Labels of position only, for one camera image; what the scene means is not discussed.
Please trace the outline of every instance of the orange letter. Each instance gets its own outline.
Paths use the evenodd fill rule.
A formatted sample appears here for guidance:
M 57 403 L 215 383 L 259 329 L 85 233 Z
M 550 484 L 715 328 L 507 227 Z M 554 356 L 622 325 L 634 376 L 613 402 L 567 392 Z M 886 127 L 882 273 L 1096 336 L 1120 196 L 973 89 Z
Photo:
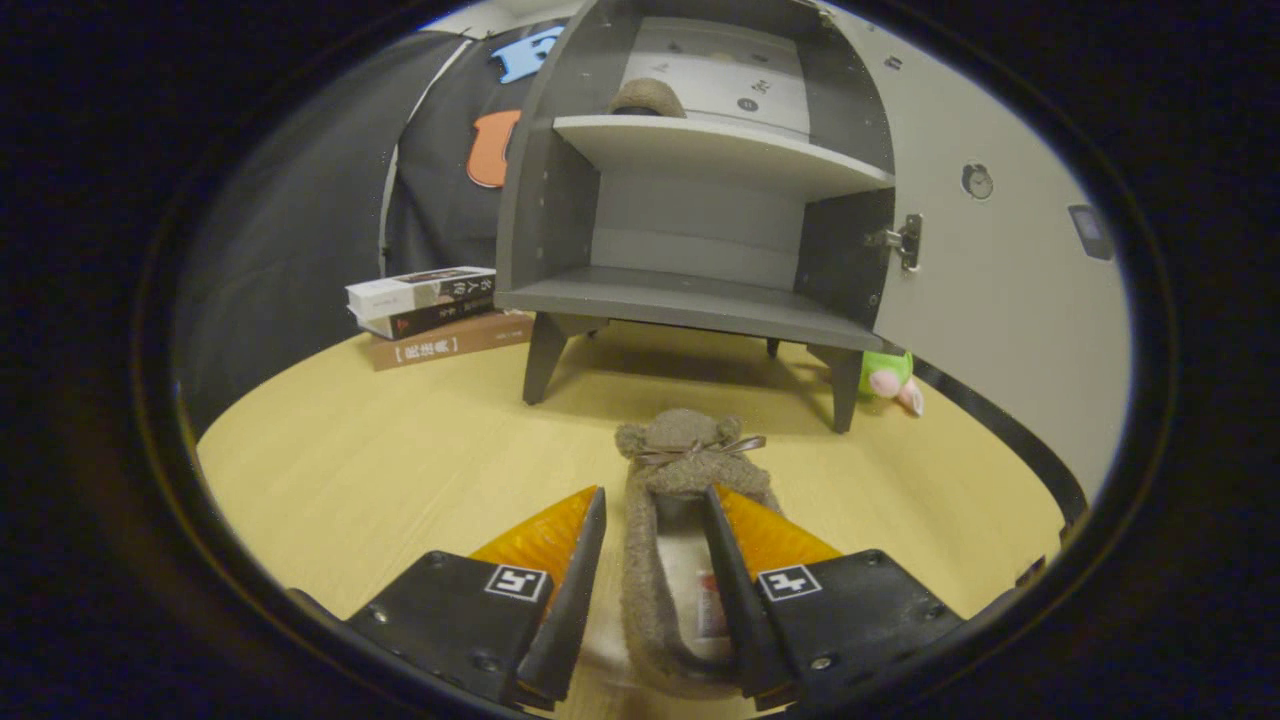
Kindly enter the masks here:
M 476 119 L 476 140 L 467 158 L 467 177 L 480 187 L 502 187 L 507 177 L 507 143 L 520 110 L 490 113 Z

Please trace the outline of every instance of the white book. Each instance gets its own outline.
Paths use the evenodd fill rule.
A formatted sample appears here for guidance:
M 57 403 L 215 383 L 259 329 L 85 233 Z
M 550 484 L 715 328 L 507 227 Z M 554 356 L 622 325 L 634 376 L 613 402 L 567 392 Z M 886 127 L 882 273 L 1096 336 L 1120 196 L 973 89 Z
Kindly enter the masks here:
M 364 318 L 385 318 L 419 307 L 493 295 L 493 268 L 442 268 L 347 286 L 347 305 Z

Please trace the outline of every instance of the label on slipper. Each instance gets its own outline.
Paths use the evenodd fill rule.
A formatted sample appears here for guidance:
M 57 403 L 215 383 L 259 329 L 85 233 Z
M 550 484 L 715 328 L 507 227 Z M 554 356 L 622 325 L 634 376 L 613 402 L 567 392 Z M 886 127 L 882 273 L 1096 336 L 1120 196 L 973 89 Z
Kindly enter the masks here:
M 728 637 L 728 621 L 724 619 L 724 606 L 719 601 L 719 585 L 716 574 L 698 571 L 698 637 Z

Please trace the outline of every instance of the black book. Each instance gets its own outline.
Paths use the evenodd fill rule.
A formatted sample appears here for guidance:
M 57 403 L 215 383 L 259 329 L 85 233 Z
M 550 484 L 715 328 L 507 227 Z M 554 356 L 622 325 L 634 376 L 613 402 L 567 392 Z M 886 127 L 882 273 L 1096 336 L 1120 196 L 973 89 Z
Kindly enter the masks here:
M 403 337 L 425 333 L 426 331 L 434 331 L 435 328 L 447 325 L 454 320 L 461 320 L 462 318 L 483 315 L 492 310 L 493 293 L 490 292 L 489 295 L 480 297 L 430 305 L 426 307 L 419 307 L 417 310 L 407 310 L 404 313 L 387 315 L 385 318 L 366 319 L 356 315 L 355 310 L 352 310 L 352 314 L 356 315 L 356 323 L 361 328 L 374 334 L 385 337 L 387 340 L 401 340 Z

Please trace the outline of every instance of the door hinge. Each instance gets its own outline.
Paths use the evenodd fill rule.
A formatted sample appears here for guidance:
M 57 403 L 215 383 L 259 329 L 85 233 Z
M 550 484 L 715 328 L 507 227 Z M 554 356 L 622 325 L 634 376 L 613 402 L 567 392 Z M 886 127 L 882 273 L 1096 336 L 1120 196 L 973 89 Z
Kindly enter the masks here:
M 913 214 L 906 217 L 906 224 L 893 232 L 882 229 L 867 236 L 868 247 L 884 247 L 897 250 L 902 256 L 902 269 L 915 272 L 920 261 L 920 236 L 924 232 L 924 217 Z

